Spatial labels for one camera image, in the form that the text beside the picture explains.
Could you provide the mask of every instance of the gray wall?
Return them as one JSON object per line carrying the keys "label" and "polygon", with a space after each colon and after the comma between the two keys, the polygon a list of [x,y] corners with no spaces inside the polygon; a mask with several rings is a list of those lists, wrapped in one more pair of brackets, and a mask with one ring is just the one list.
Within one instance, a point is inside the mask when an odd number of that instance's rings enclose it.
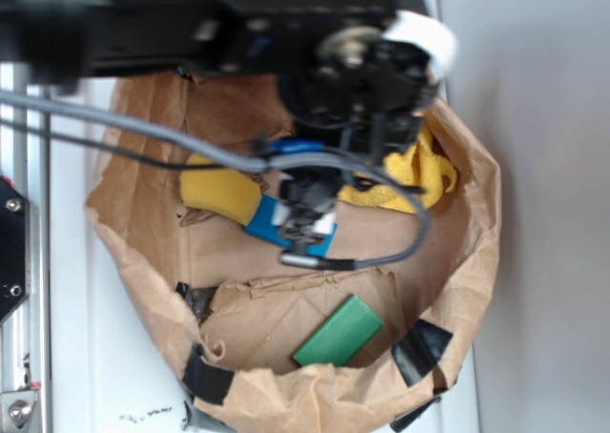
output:
{"label": "gray wall", "polygon": [[503,167],[481,431],[610,431],[610,0],[440,6],[450,101]]}

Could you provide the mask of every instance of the green block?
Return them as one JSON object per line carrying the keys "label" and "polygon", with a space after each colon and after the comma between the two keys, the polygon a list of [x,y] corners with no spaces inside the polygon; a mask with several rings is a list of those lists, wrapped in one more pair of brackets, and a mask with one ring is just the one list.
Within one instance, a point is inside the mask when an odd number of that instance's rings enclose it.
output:
{"label": "green block", "polygon": [[383,326],[383,321],[356,295],[351,295],[293,355],[301,365],[343,366]]}

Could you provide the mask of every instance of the paper bag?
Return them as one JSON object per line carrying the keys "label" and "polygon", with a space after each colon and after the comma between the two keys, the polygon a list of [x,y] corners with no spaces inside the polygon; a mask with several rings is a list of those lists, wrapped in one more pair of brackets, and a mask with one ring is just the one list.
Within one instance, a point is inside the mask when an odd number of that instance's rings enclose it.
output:
{"label": "paper bag", "polygon": [[[260,133],[291,131],[270,76],[121,79],[113,105],[239,153]],[[279,264],[280,249],[223,216],[181,225],[188,210],[179,173],[100,156],[88,216],[159,352],[215,426],[370,432],[455,383],[498,269],[499,168],[442,100],[425,122],[457,168],[457,187],[430,209],[432,230],[416,255],[353,273]],[[107,140],[164,161],[189,154],[115,130]],[[276,192],[277,177],[263,177],[266,194]],[[337,225],[329,258],[370,258],[408,245],[417,218],[339,203]],[[176,292],[180,285],[218,287],[203,323]],[[293,352],[352,294],[384,326],[345,367],[299,368]]]}

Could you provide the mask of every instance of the wire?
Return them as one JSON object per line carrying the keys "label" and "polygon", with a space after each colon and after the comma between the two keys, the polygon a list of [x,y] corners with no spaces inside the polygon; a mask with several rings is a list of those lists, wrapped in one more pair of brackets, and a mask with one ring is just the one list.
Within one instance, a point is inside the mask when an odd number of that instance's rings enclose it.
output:
{"label": "wire", "polygon": [[[280,155],[272,156],[270,158],[242,157],[231,152],[227,152],[193,135],[175,131],[156,123],[119,113],[110,113],[86,106],[77,106],[52,99],[43,99],[40,97],[6,91],[0,91],[0,103],[42,113],[57,114],[68,118],[75,118],[102,125],[114,126],[124,131],[147,135],[166,142],[171,142],[185,150],[206,156],[215,163],[243,172],[266,173],[274,170],[287,171],[315,165],[316,167],[328,167],[339,169],[341,171],[351,171],[352,173],[367,175],[370,179],[378,182],[379,184],[388,185],[394,188],[413,206],[413,208],[416,210],[417,216],[419,217],[419,231],[417,232],[415,240],[411,246],[395,255],[364,260],[349,260],[354,269],[393,263],[410,257],[421,248],[430,229],[430,217],[422,207],[419,200],[408,188],[398,184],[391,176],[386,174],[382,168],[367,165],[350,157],[337,155],[330,152]],[[346,260],[329,259],[328,261],[334,261],[335,264],[341,264],[341,262]]]}
{"label": "wire", "polygon": [[68,134],[55,133],[53,131],[42,131],[37,128],[32,128],[25,123],[19,123],[6,118],[0,119],[0,125],[11,128],[19,133],[33,134],[38,137],[44,137],[48,140],[59,140],[70,144],[80,145],[91,149],[97,149],[104,152],[110,152],[114,155],[123,156],[127,159],[132,159],[155,168],[167,169],[169,171],[202,171],[202,170],[213,170],[213,169],[226,169],[225,166],[220,164],[184,164],[184,163],[166,163],[158,160],[151,156],[139,155],[131,150],[116,147],[111,144],[105,144],[104,142],[97,142],[95,140],[85,139],[82,137],[76,137]]}

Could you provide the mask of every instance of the yellow sponge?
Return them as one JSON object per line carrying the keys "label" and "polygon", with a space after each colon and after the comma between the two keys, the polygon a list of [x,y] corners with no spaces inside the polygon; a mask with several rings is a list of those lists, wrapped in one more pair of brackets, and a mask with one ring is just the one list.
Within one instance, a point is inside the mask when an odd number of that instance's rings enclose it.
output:
{"label": "yellow sponge", "polygon": [[[187,164],[211,164],[193,154]],[[187,207],[206,209],[246,226],[253,219],[262,194],[257,183],[233,169],[183,171],[180,175],[180,197]]]}

